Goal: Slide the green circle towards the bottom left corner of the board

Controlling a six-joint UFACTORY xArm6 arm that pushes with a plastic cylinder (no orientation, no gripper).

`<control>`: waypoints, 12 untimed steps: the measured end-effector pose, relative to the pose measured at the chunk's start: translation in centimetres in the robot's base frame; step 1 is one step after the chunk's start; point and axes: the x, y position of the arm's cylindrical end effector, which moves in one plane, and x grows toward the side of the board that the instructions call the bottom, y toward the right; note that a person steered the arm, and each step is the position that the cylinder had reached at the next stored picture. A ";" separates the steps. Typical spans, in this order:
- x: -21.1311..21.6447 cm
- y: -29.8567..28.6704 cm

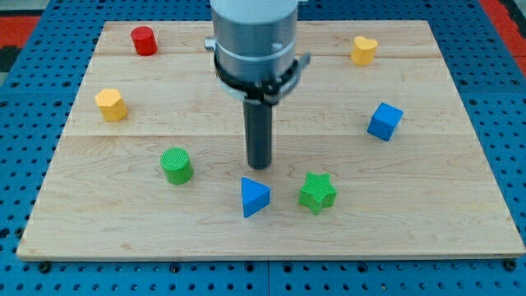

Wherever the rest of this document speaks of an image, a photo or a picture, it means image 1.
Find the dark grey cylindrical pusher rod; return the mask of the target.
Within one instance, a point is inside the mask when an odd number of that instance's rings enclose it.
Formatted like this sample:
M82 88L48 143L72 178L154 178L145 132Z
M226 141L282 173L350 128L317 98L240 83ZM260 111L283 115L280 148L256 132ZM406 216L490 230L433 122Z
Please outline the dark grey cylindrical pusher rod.
M272 156L272 108L264 104L243 104L247 162L253 169L265 169Z

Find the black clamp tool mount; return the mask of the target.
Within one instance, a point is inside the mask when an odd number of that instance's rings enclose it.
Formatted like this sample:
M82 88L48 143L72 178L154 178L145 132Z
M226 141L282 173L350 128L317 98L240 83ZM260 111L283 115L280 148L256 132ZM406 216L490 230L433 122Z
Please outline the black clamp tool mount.
M254 105L277 105L289 95L301 80L303 69L309 65L311 54L305 53L294 59L281 76L263 81L242 81L227 73L214 57L215 75L223 90L243 103Z

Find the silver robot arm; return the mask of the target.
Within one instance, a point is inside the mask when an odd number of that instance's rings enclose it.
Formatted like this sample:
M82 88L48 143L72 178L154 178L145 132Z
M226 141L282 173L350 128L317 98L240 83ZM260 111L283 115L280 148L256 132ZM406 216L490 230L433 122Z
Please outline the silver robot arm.
M247 163L265 169L272 160L273 107L300 81L311 54L296 57L298 1L214 0L215 75L243 103Z

